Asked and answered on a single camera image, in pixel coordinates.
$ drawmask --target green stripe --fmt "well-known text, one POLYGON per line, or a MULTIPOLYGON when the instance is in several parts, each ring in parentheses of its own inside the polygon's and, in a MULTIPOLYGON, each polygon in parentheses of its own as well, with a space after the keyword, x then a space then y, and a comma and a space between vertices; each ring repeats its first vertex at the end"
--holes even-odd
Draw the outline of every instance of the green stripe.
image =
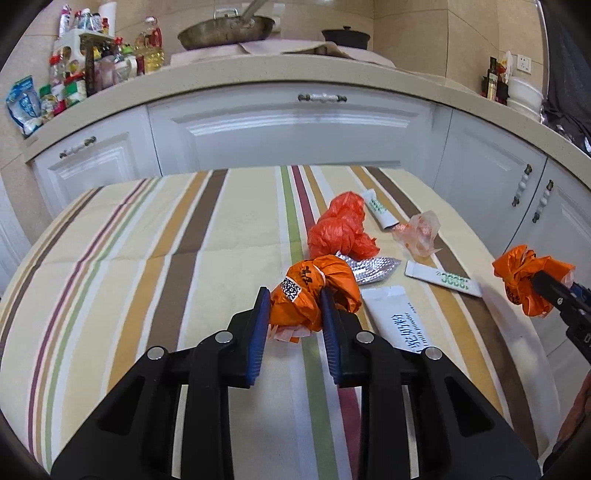
POLYGON ((151 181, 151 185, 144 191, 142 196, 134 202, 134 207, 128 212, 123 222, 119 225, 117 230, 115 231, 114 235, 112 235, 111 240, 107 244, 107 246, 103 249, 103 251, 99 254, 97 259, 93 262, 92 270, 90 274, 86 277, 86 281, 84 286, 82 287, 82 292, 78 295, 78 299, 76 300, 76 304, 72 309, 72 314, 67 321, 66 327, 64 329, 64 336, 61 339, 60 346, 57 350, 56 355, 56 363, 53 367, 52 374, 51 374, 51 381, 49 385, 49 390, 47 393, 47 414, 46 414, 46 422, 45 422, 45 448, 46 448, 46 465, 47 470, 51 470, 51 466, 53 461, 51 460, 51 421, 53 416, 53 403, 56 396, 56 386, 57 386, 57 378, 60 372, 61 362, 64 358, 64 353, 66 351, 66 345, 68 340, 70 339, 70 335, 72 334, 72 330, 74 328, 74 324, 76 323, 76 319, 78 318, 78 314, 80 313, 80 309, 82 308, 82 304, 86 298, 90 285, 92 284, 93 280, 96 277, 96 274, 99 271, 100 263, 111 253, 111 250, 117 243, 117 240, 121 237, 123 232, 125 231, 126 227, 129 225, 131 219, 135 216, 141 205, 143 204, 144 200, 150 193, 152 193, 158 184, 159 179, 149 180, 151 181))
MULTIPOLYGON (((291 262, 298 263, 304 259, 301 246, 300 227, 296 213, 296 203, 291 189, 290 174, 287 167, 281 167, 283 195, 285 196, 285 212, 287 214, 287 231, 290 237, 291 262)), ((319 480, 338 480, 336 467, 335 445, 330 427, 329 406, 326 400, 324 375, 320 363, 320 352, 316 335, 302 339, 301 348, 304 355, 306 370, 306 387, 308 405, 312 423, 312 437, 316 453, 316 468, 319 480)))

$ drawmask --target cooking oil bottle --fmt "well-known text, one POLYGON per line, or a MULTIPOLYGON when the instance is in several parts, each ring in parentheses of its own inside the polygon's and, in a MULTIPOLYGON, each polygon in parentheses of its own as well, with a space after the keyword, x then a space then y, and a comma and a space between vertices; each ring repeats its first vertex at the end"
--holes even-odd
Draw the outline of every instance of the cooking oil bottle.
POLYGON ((156 17, 146 17, 146 29, 135 39, 136 55, 144 57, 144 71, 156 72, 164 65, 162 32, 156 17))

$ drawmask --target silver screw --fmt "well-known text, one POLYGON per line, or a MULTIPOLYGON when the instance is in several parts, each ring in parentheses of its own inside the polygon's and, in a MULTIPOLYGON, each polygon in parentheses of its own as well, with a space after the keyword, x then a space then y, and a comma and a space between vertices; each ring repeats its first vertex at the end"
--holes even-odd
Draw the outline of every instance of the silver screw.
POLYGON ((356 337, 358 342, 360 343, 371 343, 374 341, 374 334, 371 332, 359 332, 356 337))
POLYGON ((217 343, 228 343, 231 342, 234 336, 232 332, 228 332, 227 330, 223 330, 221 332, 216 333, 216 342, 217 343))
POLYGON ((160 360, 164 356, 164 348, 161 346, 153 346, 148 350, 148 358, 150 360, 160 360))
POLYGON ((431 360, 441 360, 443 352, 436 346, 430 346, 425 350, 425 355, 427 355, 427 358, 430 358, 431 360))

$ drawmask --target wall socket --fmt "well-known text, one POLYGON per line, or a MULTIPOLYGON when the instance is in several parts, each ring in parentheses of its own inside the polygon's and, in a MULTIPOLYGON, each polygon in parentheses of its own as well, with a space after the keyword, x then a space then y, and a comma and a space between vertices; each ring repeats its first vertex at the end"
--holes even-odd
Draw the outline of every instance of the wall socket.
POLYGON ((517 70, 531 73, 531 58, 525 55, 517 55, 517 70))

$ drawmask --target silver foil packet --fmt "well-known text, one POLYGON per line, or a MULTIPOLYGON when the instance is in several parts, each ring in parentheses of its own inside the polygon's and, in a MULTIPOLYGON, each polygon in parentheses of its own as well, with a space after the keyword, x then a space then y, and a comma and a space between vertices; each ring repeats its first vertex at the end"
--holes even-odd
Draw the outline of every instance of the silver foil packet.
POLYGON ((351 267, 357 285, 384 280, 392 275, 401 263, 400 260, 390 257, 373 257, 357 262, 341 252, 337 252, 336 256, 345 260, 347 265, 351 267))

